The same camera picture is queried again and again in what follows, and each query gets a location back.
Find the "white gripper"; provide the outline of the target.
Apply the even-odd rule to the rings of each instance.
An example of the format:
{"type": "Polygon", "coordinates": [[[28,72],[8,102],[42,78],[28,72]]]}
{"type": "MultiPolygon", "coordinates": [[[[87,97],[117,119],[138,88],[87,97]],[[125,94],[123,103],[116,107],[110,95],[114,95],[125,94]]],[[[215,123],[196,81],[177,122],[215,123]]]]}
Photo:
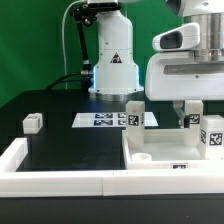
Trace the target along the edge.
{"type": "Polygon", "coordinates": [[[153,38],[145,94],[151,101],[174,101],[181,128],[190,125],[185,100],[223,100],[224,62],[197,62],[200,26],[187,23],[153,38]]]}

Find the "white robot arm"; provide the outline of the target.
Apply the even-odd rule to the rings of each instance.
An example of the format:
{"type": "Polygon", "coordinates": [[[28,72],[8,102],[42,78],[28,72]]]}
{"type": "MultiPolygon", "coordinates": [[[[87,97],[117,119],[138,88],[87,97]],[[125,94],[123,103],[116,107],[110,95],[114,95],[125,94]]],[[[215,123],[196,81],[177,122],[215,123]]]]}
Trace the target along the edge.
{"type": "Polygon", "coordinates": [[[155,36],[145,85],[133,60],[133,28],[119,11],[130,0],[87,0],[97,14],[99,61],[93,97],[119,98],[144,92],[152,101],[171,101],[181,124],[198,124],[203,100],[224,99],[224,0],[164,0],[183,18],[181,26],[155,36]]]}

